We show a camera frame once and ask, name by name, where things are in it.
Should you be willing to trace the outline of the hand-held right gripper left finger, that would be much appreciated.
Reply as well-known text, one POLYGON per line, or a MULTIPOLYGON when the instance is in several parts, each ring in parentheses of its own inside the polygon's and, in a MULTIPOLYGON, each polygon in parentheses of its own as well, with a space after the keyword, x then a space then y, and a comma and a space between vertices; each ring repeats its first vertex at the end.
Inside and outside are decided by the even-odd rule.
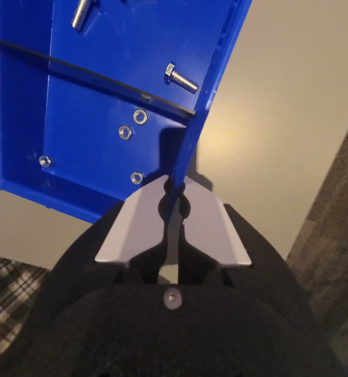
POLYGON ((128 264, 134 257, 157 246, 163 240, 165 223, 159 203, 165 195, 163 175, 131 194, 122 205, 95 261, 128 264))

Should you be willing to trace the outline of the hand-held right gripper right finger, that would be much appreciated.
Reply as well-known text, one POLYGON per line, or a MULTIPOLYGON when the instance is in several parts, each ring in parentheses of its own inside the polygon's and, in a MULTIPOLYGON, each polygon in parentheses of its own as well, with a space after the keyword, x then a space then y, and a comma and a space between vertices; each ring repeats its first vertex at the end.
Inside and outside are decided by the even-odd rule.
POLYGON ((180 194, 180 213, 184 238, 190 247, 221 267, 252 265, 223 202, 189 177, 180 194))

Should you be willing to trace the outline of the blue parts bin with divider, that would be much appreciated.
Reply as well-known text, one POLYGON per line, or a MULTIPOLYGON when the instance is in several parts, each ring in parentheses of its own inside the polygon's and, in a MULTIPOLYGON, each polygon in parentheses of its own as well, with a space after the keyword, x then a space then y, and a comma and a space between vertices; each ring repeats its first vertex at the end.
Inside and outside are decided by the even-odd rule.
POLYGON ((251 2, 97 1, 78 32, 78 1, 0 1, 0 190, 89 223, 162 175, 176 193, 251 2))

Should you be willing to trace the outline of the person's plaid shirt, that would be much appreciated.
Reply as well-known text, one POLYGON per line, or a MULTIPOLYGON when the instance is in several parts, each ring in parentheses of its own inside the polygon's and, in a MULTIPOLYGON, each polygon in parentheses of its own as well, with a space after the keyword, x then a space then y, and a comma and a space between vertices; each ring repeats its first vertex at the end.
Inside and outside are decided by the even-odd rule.
POLYGON ((0 257, 0 354, 25 322, 48 270, 0 257))

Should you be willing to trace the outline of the silver hex bolt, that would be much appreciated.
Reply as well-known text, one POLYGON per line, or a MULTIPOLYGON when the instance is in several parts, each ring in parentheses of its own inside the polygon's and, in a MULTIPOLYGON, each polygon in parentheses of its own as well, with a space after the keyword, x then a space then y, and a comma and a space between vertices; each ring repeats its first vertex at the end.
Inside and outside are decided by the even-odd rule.
POLYGON ((181 73, 179 73, 176 69, 175 64, 173 63, 169 63, 167 65, 167 68, 165 69, 164 82, 166 84, 174 82, 176 85, 180 86, 181 88, 187 90, 192 94, 195 94, 198 90, 198 85, 193 81, 189 80, 188 78, 184 77, 181 73))
POLYGON ((79 0, 72 19, 72 27, 76 31, 81 31, 83 24, 87 18, 89 10, 96 4, 96 0, 79 0))

